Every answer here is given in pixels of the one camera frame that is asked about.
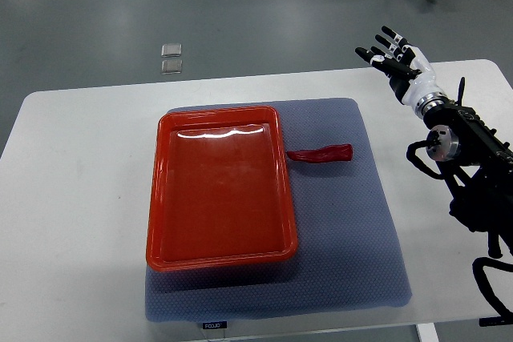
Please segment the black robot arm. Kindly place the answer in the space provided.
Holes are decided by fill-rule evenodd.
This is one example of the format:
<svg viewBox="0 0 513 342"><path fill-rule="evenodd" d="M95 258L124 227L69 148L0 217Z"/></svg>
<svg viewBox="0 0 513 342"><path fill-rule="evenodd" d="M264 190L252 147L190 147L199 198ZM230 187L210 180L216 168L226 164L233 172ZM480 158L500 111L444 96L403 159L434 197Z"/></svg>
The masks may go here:
<svg viewBox="0 0 513 342"><path fill-rule="evenodd" d="M414 100L414 112L429 128L423 141L412 143L407 159L421 172L442 180L453 197L449 213L472 232L488 235L488 255L477 258L472 272L496 317L480 325L511 324L512 311L494 293L487 268L511 272L501 260L500 245L512 245L512 151L496 138L475 110L462 99L433 91Z"/></svg>

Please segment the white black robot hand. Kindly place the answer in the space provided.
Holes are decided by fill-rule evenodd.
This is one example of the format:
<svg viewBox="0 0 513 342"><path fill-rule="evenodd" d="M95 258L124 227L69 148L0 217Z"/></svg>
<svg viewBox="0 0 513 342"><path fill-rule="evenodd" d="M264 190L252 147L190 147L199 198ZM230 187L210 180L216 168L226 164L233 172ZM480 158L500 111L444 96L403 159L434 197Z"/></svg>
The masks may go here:
<svg viewBox="0 0 513 342"><path fill-rule="evenodd" d="M436 74L422 51L388 26L375 36L381 47L358 47L355 53L389 79L396 99L411 107L421 119L426 112L448 100L438 86Z"/></svg>

